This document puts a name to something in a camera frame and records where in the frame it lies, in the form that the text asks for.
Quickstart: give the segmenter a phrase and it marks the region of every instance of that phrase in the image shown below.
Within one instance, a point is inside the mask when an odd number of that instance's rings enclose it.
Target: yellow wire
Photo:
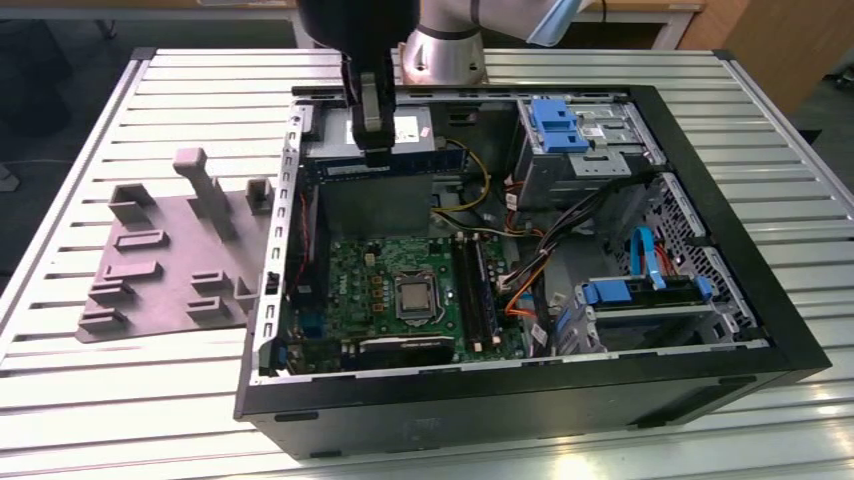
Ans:
[[[476,205],[481,204],[484,200],[486,200],[486,196],[490,194],[490,172],[488,172],[486,170],[486,164],[484,163],[484,160],[481,160],[481,157],[478,157],[476,152],[473,152],[469,149],[469,147],[464,145],[462,142],[452,138],[449,138],[446,141],[449,143],[453,143],[454,145],[457,145],[460,148],[465,149],[469,152],[472,159],[476,161],[476,163],[481,167],[481,170],[484,171],[484,192],[481,192],[481,196],[478,197],[478,199],[474,202],[469,202],[466,205],[458,205],[457,207],[445,207],[445,208],[433,209],[434,212],[462,212],[464,210],[470,209]]]

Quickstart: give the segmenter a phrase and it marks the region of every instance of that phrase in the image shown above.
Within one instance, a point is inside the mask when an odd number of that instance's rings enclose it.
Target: wooden cabinet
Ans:
[[[728,49],[793,113],[854,45],[852,0],[709,0],[681,49]]]

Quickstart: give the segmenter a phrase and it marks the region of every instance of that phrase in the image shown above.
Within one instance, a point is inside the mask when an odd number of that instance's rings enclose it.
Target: black cable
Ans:
[[[633,175],[632,177],[618,178],[606,183],[600,190],[588,195],[576,205],[573,205],[561,214],[561,217],[553,224],[552,228],[546,231],[544,238],[537,246],[537,256],[525,264],[521,268],[512,271],[508,274],[505,283],[516,281],[528,272],[533,272],[544,261],[549,260],[552,252],[561,243],[561,240],[573,232],[573,229],[585,223],[597,213],[609,196],[632,185],[649,183],[661,172],[648,170],[642,173]]]

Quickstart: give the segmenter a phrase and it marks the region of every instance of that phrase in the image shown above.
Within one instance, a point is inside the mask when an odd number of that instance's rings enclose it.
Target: white label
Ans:
[[[605,132],[600,127],[582,127],[582,135],[586,137],[605,137]]]
[[[540,323],[536,323],[534,326],[532,327],[532,336],[540,342],[540,344],[545,347],[546,342],[549,341],[549,334],[546,333],[546,330],[544,330],[544,327],[540,326]]]
[[[418,117],[396,117],[396,143],[418,143],[421,140],[418,130]],[[348,138],[345,141],[356,145],[353,139],[353,120],[348,120]]]
[[[518,197],[513,193],[509,193],[506,195],[506,198],[508,198],[508,210],[513,210],[516,212]]]
[[[341,167],[329,167],[326,169],[328,176],[353,175],[354,173],[388,172],[392,167],[369,167],[368,165],[344,165]]]

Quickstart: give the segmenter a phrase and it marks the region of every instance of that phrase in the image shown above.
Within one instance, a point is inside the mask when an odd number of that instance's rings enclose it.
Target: blue plastic latch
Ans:
[[[646,274],[650,276],[653,280],[653,287],[656,290],[660,288],[665,288],[668,284],[665,283],[665,278],[662,277],[661,269],[658,268],[658,259],[656,257],[656,238],[653,237],[653,230],[650,227],[640,226],[636,228],[634,233],[632,234],[632,244],[630,244],[630,272],[633,275],[644,274],[644,266],[641,263],[641,251],[640,248],[644,248],[644,263],[646,264]]]
[[[600,303],[600,292],[597,292],[597,287],[594,285],[585,285],[582,287],[582,293],[585,294],[588,305],[596,305]]]
[[[566,324],[569,323],[572,316],[573,316],[573,310],[568,308],[566,310],[564,310],[564,314],[561,315],[561,320],[558,320],[558,327],[556,329],[556,332],[561,332],[564,330],[564,327],[566,327]]]
[[[704,300],[708,301],[714,295],[714,290],[712,289],[712,282],[706,277],[698,275],[694,277],[694,283],[697,283],[697,288],[700,289],[700,294],[704,297]]]
[[[578,118],[564,100],[532,100],[532,123],[544,136],[546,153],[585,153],[590,148],[578,131]]]
[[[600,280],[593,282],[593,285],[604,302],[632,302],[632,293],[625,280]]]

